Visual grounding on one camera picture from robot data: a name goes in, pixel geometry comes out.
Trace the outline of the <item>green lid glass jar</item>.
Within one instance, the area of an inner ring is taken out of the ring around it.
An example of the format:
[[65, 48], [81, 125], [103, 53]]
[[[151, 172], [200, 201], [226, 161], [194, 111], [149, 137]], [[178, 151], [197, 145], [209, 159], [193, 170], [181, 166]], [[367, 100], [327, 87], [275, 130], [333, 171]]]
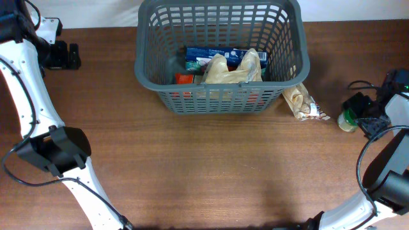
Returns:
[[337, 119], [339, 128], [345, 132], [354, 132], [358, 128], [356, 115], [351, 109], [344, 110]]

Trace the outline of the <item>beige snack bag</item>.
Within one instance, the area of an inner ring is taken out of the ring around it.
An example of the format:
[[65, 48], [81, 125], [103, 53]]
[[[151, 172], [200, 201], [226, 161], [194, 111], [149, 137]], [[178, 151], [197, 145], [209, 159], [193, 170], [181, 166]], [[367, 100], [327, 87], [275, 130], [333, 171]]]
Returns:
[[326, 115], [314, 98], [309, 94], [305, 86], [300, 83], [282, 92], [285, 101], [288, 103], [295, 118], [299, 121], [307, 119], [328, 120], [330, 116]]

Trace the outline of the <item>blue tissue pack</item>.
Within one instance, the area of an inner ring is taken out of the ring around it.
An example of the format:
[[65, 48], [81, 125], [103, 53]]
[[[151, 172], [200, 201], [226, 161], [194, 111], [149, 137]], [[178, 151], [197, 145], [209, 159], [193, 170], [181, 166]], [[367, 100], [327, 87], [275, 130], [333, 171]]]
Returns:
[[247, 50], [225, 47], [188, 47], [185, 55], [185, 69], [191, 72], [204, 72], [210, 60], [220, 54], [227, 60], [229, 71], [236, 70]]

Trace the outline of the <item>grey plastic shopping basket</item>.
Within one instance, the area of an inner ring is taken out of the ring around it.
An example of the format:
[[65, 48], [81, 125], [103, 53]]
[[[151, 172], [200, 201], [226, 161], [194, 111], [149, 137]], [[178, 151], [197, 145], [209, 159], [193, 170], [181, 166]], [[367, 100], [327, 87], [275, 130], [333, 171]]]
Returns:
[[[177, 84], [189, 47], [256, 49], [267, 57], [259, 82]], [[138, 11], [134, 72], [177, 114], [261, 112], [309, 75], [296, 0], [154, 0]]]

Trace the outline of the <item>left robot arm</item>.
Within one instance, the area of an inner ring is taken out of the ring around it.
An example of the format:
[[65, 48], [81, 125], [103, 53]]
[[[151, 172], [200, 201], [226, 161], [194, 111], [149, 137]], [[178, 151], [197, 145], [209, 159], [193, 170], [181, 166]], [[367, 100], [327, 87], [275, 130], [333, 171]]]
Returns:
[[[29, 13], [32, 6], [36, 15]], [[58, 40], [59, 18], [42, 17], [31, 1], [1, 1], [1, 74], [20, 122], [22, 140], [1, 159], [3, 171], [28, 187], [6, 167], [11, 154], [51, 173], [76, 198], [93, 229], [133, 229], [110, 202], [91, 161], [91, 146], [80, 128], [68, 127], [56, 112], [43, 78], [45, 70], [78, 70], [79, 46]]]

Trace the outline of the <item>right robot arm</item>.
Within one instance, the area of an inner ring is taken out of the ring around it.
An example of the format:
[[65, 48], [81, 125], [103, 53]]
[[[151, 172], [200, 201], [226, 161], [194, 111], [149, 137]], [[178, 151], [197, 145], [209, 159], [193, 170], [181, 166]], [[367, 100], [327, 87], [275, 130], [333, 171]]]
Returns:
[[[342, 104], [338, 124], [359, 127], [368, 139], [356, 164], [360, 190], [299, 229], [370, 229], [378, 221], [408, 213], [408, 70], [389, 71], [381, 86], [356, 80], [348, 89], [356, 94]], [[389, 132], [394, 133], [391, 141], [361, 173], [370, 145]]]

